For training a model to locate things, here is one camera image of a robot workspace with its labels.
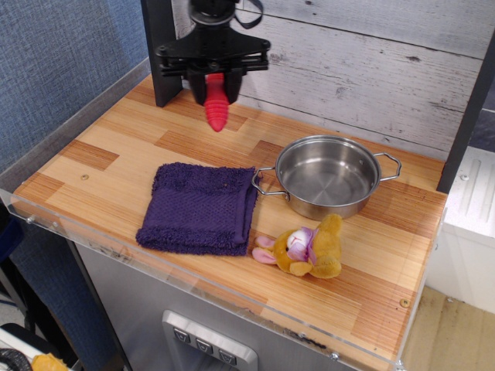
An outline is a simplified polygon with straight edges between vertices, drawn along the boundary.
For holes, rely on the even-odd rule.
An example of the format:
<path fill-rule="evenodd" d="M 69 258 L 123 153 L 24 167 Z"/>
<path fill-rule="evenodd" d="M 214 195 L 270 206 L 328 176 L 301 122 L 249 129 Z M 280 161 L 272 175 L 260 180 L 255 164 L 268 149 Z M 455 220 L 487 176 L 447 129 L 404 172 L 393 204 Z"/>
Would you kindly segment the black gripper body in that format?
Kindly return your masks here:
<path fill-rule="evenodd" d="M 206 75 L 232 69 L 249 72 L 268 69 L 266 39 L 242 34 L 230 27 L 197 24 L 181 39 L 158 46 L 155 54 L 163 76 L 187 78 L 189 71 Z"/>

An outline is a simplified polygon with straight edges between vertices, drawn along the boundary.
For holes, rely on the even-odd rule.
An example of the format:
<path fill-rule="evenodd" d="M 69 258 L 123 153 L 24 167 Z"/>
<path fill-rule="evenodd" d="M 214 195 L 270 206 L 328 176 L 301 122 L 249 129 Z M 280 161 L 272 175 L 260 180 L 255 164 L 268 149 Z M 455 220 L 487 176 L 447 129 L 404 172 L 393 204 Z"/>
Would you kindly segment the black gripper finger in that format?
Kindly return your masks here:
<path fill-rule="evenodd" d="M 241 90 L 244 71 L 242 69 L 232 69 L 224 72 L 224 93 L 229 104 L 237 101 Z"/>
<path fill-rule="evenodd" d="M 193 93 L 195 101 L 199 105 L 204 105 L 207 97 L 206 76 L 201 73 L 189 71 L 187 74 L 187 80 L 189 81 L 189 87 Z"/>

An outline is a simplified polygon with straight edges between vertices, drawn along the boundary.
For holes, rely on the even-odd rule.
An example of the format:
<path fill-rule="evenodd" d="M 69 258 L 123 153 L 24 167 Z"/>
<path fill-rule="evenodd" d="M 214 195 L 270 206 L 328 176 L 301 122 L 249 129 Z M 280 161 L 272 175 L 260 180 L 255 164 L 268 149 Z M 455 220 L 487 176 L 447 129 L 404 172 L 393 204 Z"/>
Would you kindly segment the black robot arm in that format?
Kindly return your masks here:
<path fill-rule="evenodd" d="M 251 71 L 268 69 L 266 39 L 234 30 L 236 1 L 190 1 L 189 17 L 195 23 L 185 37 L 155 48 L 164 77 L 181 76 L 189 81 L 196 102 L 207 100 L 206 76 L 224 75 L 224 93 L 232 104 L 238 98 L 242 78 Z"/>

